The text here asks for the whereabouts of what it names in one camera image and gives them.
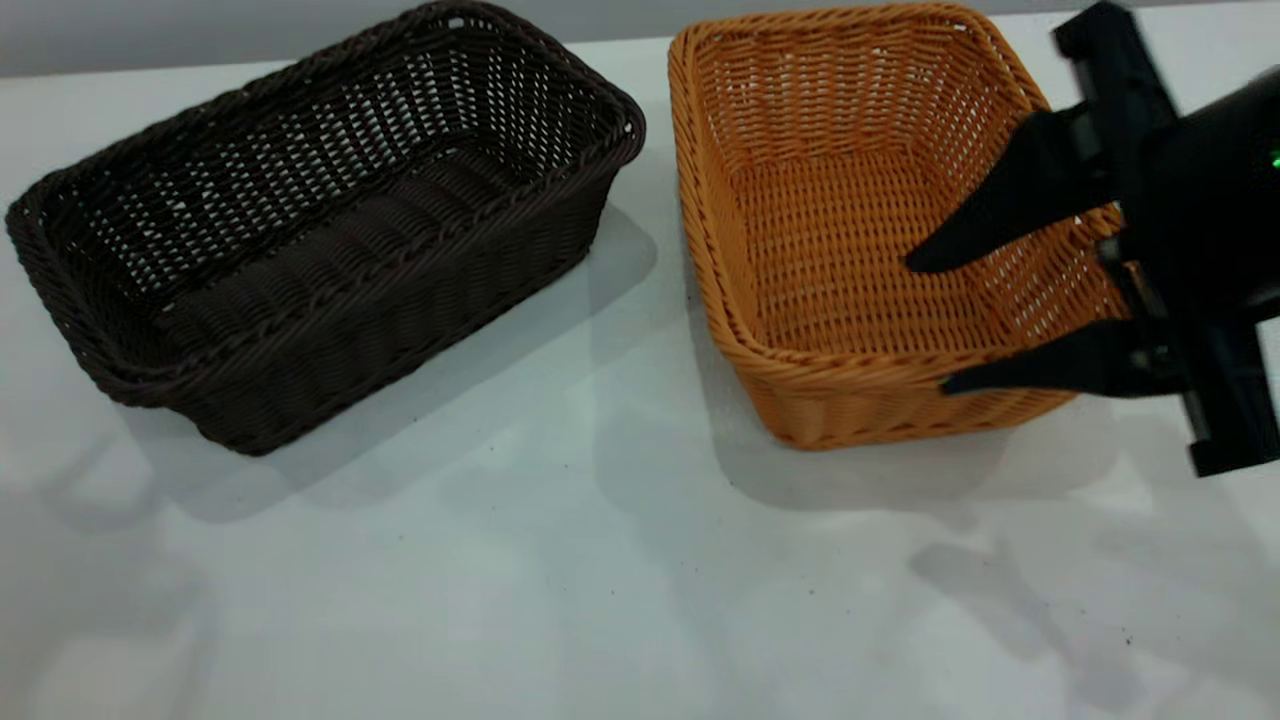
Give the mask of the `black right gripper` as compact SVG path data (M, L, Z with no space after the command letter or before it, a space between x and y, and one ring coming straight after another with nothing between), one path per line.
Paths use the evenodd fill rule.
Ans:
M1258 324L1277 315L1277 69L1181 114L1135 17L1096 3L1053 31L1082 102L1033 111L984 179L906 258L956 270L1107 202L1100 255L1132 319L1107 319L955 372L943 395L1179 395L1199 477L1277 459Z

